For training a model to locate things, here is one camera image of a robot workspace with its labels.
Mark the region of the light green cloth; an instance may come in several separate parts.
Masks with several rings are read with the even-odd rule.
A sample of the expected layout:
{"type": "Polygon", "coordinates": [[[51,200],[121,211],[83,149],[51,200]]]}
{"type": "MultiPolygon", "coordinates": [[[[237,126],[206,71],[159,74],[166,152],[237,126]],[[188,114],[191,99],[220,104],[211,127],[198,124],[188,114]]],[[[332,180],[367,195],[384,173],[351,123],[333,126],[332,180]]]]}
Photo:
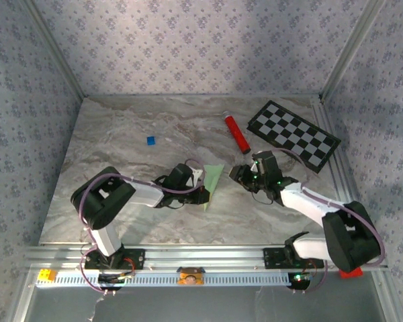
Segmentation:
{"type": "Polygon", "coordinates": [[[209,207],[210,201],[212,200],[212,196],[214,194],[214,191],[216,190],[216,186],[217,186],[220,176],[223,172],[223,169],[224,169],[223,164],[218,164],[218,165],[206,164],[206,165],[204,165],[204,170],[205,170],[204,186],[205,186],[206,190],[210,193],[209,201],[207,203],[203,204],[204,211],[207,211],[207,209],[209,207]]]}

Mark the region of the red cylindrical tube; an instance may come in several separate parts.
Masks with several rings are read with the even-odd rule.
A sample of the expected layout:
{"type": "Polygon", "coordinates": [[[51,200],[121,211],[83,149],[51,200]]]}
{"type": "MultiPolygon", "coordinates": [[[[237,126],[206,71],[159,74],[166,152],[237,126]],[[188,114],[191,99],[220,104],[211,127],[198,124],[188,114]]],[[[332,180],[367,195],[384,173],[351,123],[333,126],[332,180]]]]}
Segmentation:
{"type": "Polygon", "coordinates": [[[240,151],[243,154],[248,154],[251,151],[251,147],[247,142],[246,138],[244,137],[243,133],[241,132],[237,122],[231,116],[228,111],[223,112],[224,122],[227,125],[232,137],[234,138],[235,142],[237,143],[240,151]]]}

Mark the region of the black and white checkerboard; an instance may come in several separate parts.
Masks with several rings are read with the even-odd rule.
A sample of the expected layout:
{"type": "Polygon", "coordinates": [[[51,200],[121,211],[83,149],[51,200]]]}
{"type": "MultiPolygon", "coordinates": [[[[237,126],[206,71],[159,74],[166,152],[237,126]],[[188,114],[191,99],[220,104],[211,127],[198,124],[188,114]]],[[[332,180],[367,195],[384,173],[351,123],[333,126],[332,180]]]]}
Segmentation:
{"type": "Polygon", "coordinates": [[[268,101],[250,119],[247,129],[276,148],[294,152],[315,173],[322,170],[341,142],[274,101],[268,101]]]}

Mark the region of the orange cartoon face figure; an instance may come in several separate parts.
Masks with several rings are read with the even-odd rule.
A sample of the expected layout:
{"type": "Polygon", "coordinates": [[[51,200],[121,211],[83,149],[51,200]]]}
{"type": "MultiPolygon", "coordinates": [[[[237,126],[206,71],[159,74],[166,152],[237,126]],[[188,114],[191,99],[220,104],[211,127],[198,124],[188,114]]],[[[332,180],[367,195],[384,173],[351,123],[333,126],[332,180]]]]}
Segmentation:
{"type": "Polygon", "coordinates": [[[204,284],[204,274],[206,271],[202,267],[179,267],[177,273],[179,273],[179,279],[177,281],[179,285],[204,284]]]}

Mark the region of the red toy brick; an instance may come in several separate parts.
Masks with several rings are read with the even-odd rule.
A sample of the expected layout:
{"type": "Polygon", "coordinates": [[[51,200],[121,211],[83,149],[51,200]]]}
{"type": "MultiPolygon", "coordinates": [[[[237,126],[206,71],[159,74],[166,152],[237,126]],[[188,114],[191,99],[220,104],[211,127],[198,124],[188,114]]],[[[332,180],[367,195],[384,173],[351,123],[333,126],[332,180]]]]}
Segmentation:
{"type": "Polygon", "coordinates": [[[350,272],[345,272],[343,270],[339,270],[339,275],[341,278],[357,278],[357,277],[363,276],[363,271],[360,267],[358,267],[350,272]]]}

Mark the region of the yellow toy brick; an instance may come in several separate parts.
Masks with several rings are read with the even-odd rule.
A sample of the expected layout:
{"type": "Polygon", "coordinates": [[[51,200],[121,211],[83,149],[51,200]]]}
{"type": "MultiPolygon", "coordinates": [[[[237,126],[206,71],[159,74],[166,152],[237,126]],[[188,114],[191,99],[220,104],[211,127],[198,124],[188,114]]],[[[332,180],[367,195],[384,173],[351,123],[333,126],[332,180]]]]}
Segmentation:
{"type": "Polygon", "coordinates": [[[40,269],[38,280],[42,282],[53,282],[56,278],[57,271],[50,268],[40,269]]]}

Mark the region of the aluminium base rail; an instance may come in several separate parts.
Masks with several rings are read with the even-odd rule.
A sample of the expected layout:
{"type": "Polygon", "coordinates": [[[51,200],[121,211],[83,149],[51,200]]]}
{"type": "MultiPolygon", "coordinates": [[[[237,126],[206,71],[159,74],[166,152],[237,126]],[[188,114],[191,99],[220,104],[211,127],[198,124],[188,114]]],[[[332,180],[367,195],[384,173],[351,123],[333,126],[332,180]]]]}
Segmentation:
{"type": "MultiPolygon", "coordinates": [[[[144,249],[144,271],[174,272],[179,267],[202,267],[206,272],[248,272],[264,270],[263,249],[279,245],[173,245],[126,246],[144,249]]],[[[90,246],[83,244],[45,244],[30,246],[26,260],[39,268],[73,269],[90,246]]]]}

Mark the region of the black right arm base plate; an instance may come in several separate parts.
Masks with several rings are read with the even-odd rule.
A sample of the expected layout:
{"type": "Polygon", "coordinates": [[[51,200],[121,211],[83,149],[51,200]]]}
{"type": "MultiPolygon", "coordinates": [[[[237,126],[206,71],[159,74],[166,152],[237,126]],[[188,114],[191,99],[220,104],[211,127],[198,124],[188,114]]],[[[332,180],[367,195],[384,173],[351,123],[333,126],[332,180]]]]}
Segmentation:
{"type": "Polygon", "coordinates": [[[263,260],[266,269],[296,269],[324,268],[324,262],[318,259],[298,259],[294,252],[287,247],[264,248],[263,260]]]}

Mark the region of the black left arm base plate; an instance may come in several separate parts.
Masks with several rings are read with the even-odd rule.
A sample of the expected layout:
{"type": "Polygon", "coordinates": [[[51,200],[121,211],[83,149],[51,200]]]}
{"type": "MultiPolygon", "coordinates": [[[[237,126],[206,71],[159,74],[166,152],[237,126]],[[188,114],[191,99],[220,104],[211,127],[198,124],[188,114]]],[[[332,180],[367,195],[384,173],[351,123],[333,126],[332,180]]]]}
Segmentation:
{"type": "Polygon", "coordinates": [[[99,250],[87,255],[84,268],[88,270],[142,270],[144,249],[122,248],[111,256],[104,256],[99,250]]]}

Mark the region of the aluminium side rail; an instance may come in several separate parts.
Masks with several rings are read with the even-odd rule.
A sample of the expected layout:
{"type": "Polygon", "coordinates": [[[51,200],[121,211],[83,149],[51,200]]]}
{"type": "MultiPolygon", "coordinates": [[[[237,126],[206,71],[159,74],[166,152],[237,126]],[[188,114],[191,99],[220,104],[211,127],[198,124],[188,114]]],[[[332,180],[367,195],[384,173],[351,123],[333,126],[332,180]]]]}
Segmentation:
{"type": "MultiPolygon", "coordinates": [[[[339,134],[334,128],[328,111],[323,104],[314,104],[313,113],[320,128],[332,134],[334,137],[339,138],[339,134]]],[[[339,146],[330,157],[328,169],[332,176],[335,194],[338,200],[346,203],[350,203],[351,201],[363,203],[357,191],[355,180],[349,171],[349,161],[347,160],[346,154],[342,151],[341,146],[339,146]]]]}

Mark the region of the aluminium frame post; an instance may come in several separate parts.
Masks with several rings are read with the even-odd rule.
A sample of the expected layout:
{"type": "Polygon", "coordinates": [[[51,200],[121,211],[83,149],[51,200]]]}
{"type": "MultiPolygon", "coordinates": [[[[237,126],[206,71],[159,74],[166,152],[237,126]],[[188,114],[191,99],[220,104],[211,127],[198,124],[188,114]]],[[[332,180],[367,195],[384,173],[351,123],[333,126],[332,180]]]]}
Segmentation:
{"type": "Polygon", "coordinates": [[[332,97],[332,94],[345,75],[350,63],[385,3],[386,0],[367,0],[366,6],[363,8],[360,17],[356,21],[337,63],[320,92],[321,103],[325,103],[332,97]]]}

